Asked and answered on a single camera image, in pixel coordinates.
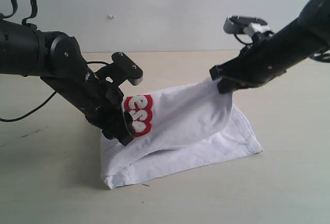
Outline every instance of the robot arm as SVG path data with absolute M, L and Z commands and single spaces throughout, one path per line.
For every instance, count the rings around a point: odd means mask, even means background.
M 226 20 L 228 34 L 252 38 L 240 54 L 210 69 L 212 79 L 221 78 L 220 93 L 263 86 L 287 69 L 310 57 L 330 62 L 330 0 L 310 0 L 299 17 L 279 32 L 272 32 L 258 18 L 233 16 Z
M 13 13 L 0 13 L 0 73 L 39 76 L 63 96 L 87 120 L 109 138 L 127 145 L 134 138 L 131 115 L 122 111 L 123 92 L 119 86 L 129 80 L 137 85 L 142 70 L 124 53 L 114 53 L 112 64 L 93 72 L 81 55 L 74 37 L 54 31 L 41 32 L 27 24 L 37 15 L 36 0 L 31 0 L 32 13 L 22 25 L 5 21 L 16 13 L 17 2 L 11 0 Z

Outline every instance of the wire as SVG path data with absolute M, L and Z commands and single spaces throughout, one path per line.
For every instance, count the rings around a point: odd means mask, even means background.
M 31 114 L 33 114 L 34 112 L 36 112 L 37 110 L 39 110 L 40 108 L 42 108 L 46 103 L 49 102 L 49 100 L 52 99 L 53 96 L 55 96 L 57 92 L 53 92 L 52 95 L 50 95 L 48 97 L 48 99 L 45 100 L 45 102 L 43 102 L 41 105 L 39 105 L 37 108 L 31 110 L 30 112 L 26 113 L 25 115 L 21 116 L 21 117 L 17 117 L 17 118 L 14 118 L 14 119 L 3 119 L 3 118 L 0 118 L 0 121 L 1 122 L 16 122 L 16 121 L 19 121 L 19 120 L 22 120 L 28 116 L 30 116 Z
M 87 62 L 87 64 L 104 64 L 104 65 L 109 65 L 109 63 L 105 62 L 105 61 L 89 61 Z M 54 91 L 46 100 L 45 102 L 43 102 L 41 105 L 39 105 L 37 108 L 31 110 L 30 112 L 26 113 L 25 115 L 22 115 L 21 117 L 17 117 L 17 118 L 13 118 L 13 119 L 4 119 L 4 118 L 0 118 L 0 122 L 16 122 L 16 121 L 20 121 L 28 116 L 30 116 L 31 114 L 33 114 L 34 112 L 36 112 L 37 110 L 41 109 L 43 106 L 46 105 L 46 103 L 48 103 L 53 96 L 55 96 L 57 92 Z
M 244 45 L 252 45 L 253 43 L 247 43 L 247 42 L 243 42 L 236 33 L 234 33 L 234 37 L 236 38 L 237 41 L 239 41 L 240 43 L 244 44 Z

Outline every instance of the red logo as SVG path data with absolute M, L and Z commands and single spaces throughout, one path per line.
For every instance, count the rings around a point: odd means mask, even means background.
M 151 95 L 138 95 L 127 97 L 124 108 L 133 118 L 133 128 L 135 137 L 146 135 L 151 130 L 151 120 L 153 118 L 153 98 Z

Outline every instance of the cloth fold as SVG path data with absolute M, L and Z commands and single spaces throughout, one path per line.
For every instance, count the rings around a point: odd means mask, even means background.
M 101 137 L 101 178 L 113 189 L 263 151 L 232 94 L 218 81 L 127 97 L 136 138 L 127 146 Z

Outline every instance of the white table surface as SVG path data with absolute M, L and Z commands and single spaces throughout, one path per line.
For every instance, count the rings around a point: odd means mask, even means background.
M 144 70 L 126 95 L 199 82 L 237 51 L 130 53 Z M 87 54 L 106 60 L 110 54 Z M 265 151 L 108 190 L 100 132 L 61 96 L 0 123 L 0 223 L 330 223 L 330 65 L 307 60 L 234 94 Z M 52 93 L 36 77 L 0 76 L 0 117 Z

